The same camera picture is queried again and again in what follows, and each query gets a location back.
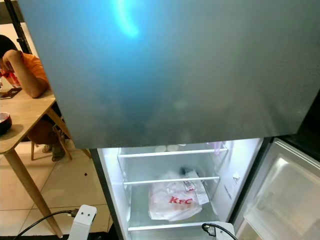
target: man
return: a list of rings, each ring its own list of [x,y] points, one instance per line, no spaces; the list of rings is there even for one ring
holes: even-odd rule
[[[0,35],[0,73],[9,83],[18,81],[31,98],[40,97],[50,88],[40,60],[34,55],[18,51],[15,44],[4,35]],[[57,105],[53,108],[60,113]],[[29,131],[27,136],[36,144],[46,144],[42,151],[44,153],[52,151],[52,161],[56,162],[63,158],[65,151],[60,145],[57,134],[52,129],[53,125],[53,121],[45,115]]]

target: hand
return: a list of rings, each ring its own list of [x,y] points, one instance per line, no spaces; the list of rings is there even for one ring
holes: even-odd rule
[[[6,72],[14,72],[12,65],[21,62],[21,53],[17,50],[8,50],[2,57],[3,68]]]

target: refrigerator door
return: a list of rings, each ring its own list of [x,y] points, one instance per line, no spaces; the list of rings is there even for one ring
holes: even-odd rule
[[[315,0],[20,0],[78,148],[293,134],[320,88]]]
[[[239,239],[249,239],[248,234],[255,232],[256,238],[251,239],[318,240],[319,162],[280,140],[265,158],[274,163],[244,213]]]

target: table leg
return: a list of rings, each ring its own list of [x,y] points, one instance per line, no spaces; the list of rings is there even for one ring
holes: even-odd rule
[[[39,189],[37,188],[35,182],[31,178],[30,174],[28,173],[25,165],[22,163],[20,157],[18,156],[16,150],[11,150],[4,154],[5,158],[11,165],[13,171],[19,178],[20,182],[24,186],[27,193],[32,198],[35,205],[39,208],[40,212],[43,216],[48,216],[51,214],[48,205],[46,204],[44,198],[42,197]],[[47,219],[49,225],[52,227],[53,232],[59,237],[62,238],[63,234],[54,219],[54,217],[50,217]]]
[[[47,111],[46,114],[52,119],[52,121],[54,121],[55,124],[57,124],[57,126],[70,138],[70,132],[66,126],[66,124],[64,123],[64,121],[62,121],[62,119],[58,116],[58,114],[50,107]],[[91,158],[91,154],[87,149],[81,149],[82,152],[84,152],[85,155],[88,156],[88,158]]]

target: sandal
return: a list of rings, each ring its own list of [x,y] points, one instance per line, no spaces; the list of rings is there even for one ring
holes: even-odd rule
[[[57,162],[65,156],[65,150],[62,148],[60,143],[52,146],[52,162]]]
[[[43,148],[42,148],[42,152],[44,154],[48,154],[52,152],[52,145],[50,144],[46,144]]]

